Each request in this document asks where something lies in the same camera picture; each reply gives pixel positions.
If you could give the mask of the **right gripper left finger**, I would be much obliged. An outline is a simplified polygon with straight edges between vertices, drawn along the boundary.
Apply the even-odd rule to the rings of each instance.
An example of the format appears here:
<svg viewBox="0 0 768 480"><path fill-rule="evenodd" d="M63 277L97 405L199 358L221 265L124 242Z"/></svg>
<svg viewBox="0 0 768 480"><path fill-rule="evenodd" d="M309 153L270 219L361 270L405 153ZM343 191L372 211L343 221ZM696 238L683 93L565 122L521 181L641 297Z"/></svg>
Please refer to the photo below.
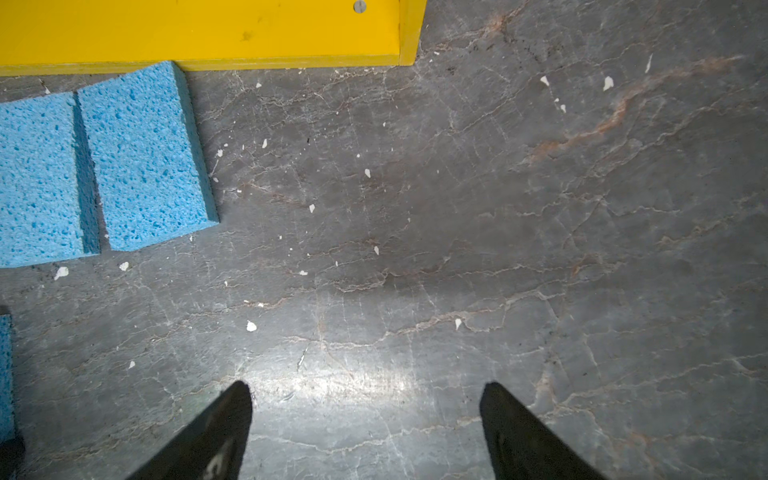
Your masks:
<svg viewBox="0 0 768 480"><path fill-rule="evenodd" d="M237 479L252 422L248 385L236 381L130 475L132 479Z"/></svg>

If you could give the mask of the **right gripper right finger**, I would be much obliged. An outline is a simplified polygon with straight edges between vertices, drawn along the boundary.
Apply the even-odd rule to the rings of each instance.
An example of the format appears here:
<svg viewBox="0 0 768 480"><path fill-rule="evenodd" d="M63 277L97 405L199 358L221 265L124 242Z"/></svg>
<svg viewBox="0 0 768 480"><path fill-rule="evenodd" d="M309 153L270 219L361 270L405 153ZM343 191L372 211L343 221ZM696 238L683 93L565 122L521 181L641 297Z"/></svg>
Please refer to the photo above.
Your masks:
<svg viewBox="0 0 768 480"><path fill-rule="evenodd" d="M500 383L485 385L479 411L497 479L604 478Z"/></svg>

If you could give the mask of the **blue sponge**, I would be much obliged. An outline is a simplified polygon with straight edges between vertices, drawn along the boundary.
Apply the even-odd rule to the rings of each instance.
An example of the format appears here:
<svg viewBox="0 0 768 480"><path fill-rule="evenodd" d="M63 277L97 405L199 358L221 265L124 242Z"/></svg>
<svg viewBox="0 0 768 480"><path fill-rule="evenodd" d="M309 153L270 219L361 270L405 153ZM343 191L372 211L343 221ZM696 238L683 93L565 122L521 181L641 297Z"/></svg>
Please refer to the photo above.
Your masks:
<svg viewBox="0 0 768 480"><path fill-rule="evenodd" d="M100 253L97 188L74 92L1 105L1 266Z"/></svg>
<svg viewBox="0 0 768 480"><path fill-rule="evenodd" d="M86 86L77 99L112 250L218 224L188 84L174 62Z"/></svg>
<svg viewBox="0 0 768 480"><path fill-rule="evenodd" d="M12 374L12 317L4 312L1 313L0 349L0 434L1 442L6 442L15 437L16 425Z"/></svg>

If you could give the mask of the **yellow pink blue shelf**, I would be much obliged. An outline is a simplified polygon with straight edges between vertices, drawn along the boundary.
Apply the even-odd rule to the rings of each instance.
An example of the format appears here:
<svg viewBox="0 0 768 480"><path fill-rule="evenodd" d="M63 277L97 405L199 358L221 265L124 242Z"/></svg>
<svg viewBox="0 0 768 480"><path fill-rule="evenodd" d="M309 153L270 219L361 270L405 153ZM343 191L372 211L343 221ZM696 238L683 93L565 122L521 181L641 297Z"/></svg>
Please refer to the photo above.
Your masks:
<svg viewBox="0 0 768 480"><path fill-rule="evenodd" d="M423 1L4 1L4 76L414 63Z"/></svg>

